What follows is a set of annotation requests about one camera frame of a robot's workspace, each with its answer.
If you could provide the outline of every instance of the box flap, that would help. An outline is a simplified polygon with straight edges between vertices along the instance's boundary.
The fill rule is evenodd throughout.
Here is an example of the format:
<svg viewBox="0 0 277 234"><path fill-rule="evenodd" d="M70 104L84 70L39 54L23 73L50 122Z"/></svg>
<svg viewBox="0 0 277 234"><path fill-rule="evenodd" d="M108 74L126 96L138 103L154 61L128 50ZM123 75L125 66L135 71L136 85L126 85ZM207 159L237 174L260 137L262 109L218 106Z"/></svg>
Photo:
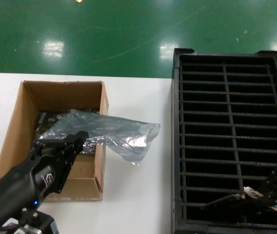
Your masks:
<svg viewBox="0 0 277 234"><path fill-rule="evenodd" d="M68 178L93 178L95 165L94 155L78 154Z"/></svg>
<svg viewBox="0 0 277 234"><path fill-rule="evenodd" d="M95 150L95 173L94 177L101 192L104 188L104 170L105 170L105 153L103 148L106 146L96 145Z"/></svg>
<svg viewBox="0 0 277 234"><path fill-rule="evenodd" d="M39 111L85 110L100 107L102 82L24 82Z"/></svg>
<svg viewBox="0 0 277 234"><path fill-rule="evenodd" d="M101 115L108 115L109 103L108 103L108 98L107 98L107 93L106 93L106 87L105 87L104 82L101 82L101 84L102 84L102 90L101 90L99 113Z"/></svg>
<svg viewBox="0 0 277 234"><path fill-rule="evenodd" d="M51 193L46 201L101 200L95 178L67 179L61 194Z"/></svg>
<svg viewBox="0 0 277 234"><path fill-rule="evenodd" d="M36 123L36 107L22 82L0 154L0 178L28 156Z"/></svg>

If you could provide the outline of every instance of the robot arm logo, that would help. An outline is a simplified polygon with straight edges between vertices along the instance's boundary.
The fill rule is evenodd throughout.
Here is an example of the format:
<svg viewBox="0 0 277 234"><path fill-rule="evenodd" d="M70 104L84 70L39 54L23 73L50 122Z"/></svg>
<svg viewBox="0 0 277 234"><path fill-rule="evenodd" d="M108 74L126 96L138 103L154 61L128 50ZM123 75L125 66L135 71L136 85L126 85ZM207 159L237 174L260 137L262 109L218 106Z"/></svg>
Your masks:
<svg viewBox="0 0 277 234"><path fill-rule="evenodd" d="M53 175L52 175L52 173L48 173L45 177L41 175L41 178L44 180L45 186L47 187L49 185L49 183L52 182Z"/></svg>

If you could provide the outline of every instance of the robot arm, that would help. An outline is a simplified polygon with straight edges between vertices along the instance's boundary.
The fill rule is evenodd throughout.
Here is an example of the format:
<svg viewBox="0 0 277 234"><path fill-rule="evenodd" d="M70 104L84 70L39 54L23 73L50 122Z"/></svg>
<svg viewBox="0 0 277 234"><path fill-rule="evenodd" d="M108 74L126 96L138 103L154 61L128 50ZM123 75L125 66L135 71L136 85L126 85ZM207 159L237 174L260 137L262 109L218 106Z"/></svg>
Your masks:
<svg viewBox="0 0 277 234"><path fill-rule="evenodd" d="M61 193L87 138L88 133L78 132L63 140L34 142L28 157L0 179L0 231L14 233L11 231L31 225L38 214L43 215L37 209L48 194ZM3 227L11 218L18 224Z"/></svg>
<svg viewBox="0 0 277 234"><path fill-rule="evenodd" d="M255 189L245 187L244 192L205 204L202 209L209 215L226 214L225 216L253 215L267 208L277 212L277 166L262 186Z"/></svg>

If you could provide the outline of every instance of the white table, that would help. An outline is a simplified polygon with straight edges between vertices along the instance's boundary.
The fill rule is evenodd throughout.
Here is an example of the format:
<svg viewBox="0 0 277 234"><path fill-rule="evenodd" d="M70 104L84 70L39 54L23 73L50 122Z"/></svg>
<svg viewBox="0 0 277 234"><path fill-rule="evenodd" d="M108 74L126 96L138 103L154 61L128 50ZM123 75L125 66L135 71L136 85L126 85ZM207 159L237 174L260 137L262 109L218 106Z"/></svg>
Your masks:
<svg viewBox="0 0 277 234"><path fill-rule="evenodd" d="M44 203L39 208L56 220L60 234L169 234L171 80L0 74L0 151L23 80L101 80L109 115L161 124L139 166L107 149L103 201Z"/></svg>

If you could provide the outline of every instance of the cable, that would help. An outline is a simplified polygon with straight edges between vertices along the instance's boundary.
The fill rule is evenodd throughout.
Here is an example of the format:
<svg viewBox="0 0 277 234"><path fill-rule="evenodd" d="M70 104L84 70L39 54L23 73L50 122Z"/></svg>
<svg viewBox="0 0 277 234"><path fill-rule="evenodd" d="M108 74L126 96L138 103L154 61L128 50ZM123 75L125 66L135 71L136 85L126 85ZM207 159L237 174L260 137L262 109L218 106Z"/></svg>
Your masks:
<svg viewBox="0 0 277 234"><path fill-rule="evenodd" d="M10 226L0 227L0 232L12 231L17 228L20 228L21 226L22 226L21 224L15 224L15 225L10 225Z"/></svg>

